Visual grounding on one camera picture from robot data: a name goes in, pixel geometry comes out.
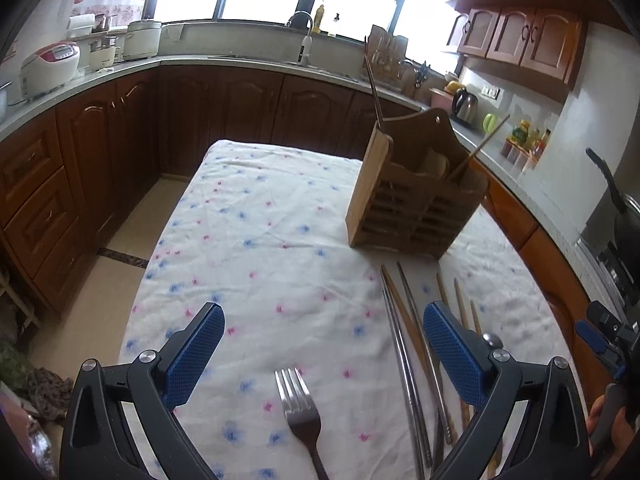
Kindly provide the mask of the person's right hand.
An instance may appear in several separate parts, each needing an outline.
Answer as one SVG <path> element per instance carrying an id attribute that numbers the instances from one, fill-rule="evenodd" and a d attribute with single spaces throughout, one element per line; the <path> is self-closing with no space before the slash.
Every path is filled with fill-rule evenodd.
<path id="1" fill-rule="evenodd" d="M 597 427 L 604 405 L 604 394 L 599 396 L 592 404 L 589 416 L 586 420 L 586 428 L 588 434 L 592 434 L 594 428 Z M 611 440 L 614 446 L 614 451 L 608 458 L 608 461 L 601 466 L 599 470 L 598 479 L 605 478 L 620 461 L 620 458 L 626 452 L 626 449 L 634 440 L 634 430 L 629 425 L 626 419 L 626 408 L 621 408 L 613 422 L 611 429 Z"/>

